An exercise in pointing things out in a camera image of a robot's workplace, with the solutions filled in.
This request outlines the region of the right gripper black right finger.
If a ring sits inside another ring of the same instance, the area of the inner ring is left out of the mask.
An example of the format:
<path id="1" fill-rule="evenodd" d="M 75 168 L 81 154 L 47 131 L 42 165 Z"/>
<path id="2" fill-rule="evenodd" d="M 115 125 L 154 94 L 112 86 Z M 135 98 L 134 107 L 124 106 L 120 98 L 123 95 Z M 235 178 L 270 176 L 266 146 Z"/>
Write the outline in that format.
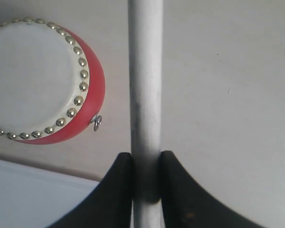
<path id="1" fill-rule="evenodd" d="M 160 196 L 167 228 L 260 227 L 203 189 L 172 151 L 160 155 Z"/>

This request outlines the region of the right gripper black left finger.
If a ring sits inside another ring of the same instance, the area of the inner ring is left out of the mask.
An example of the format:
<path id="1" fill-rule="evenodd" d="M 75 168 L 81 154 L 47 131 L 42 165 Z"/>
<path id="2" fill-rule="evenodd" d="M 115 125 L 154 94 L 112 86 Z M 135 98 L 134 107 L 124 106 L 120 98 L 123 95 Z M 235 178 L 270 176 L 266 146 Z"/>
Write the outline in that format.
<path id="1" fill-rule="evenodd" d="M 133 161 L 117 155 L 97 187 L 51 228 L 129 228 L 133 198 Z"/>

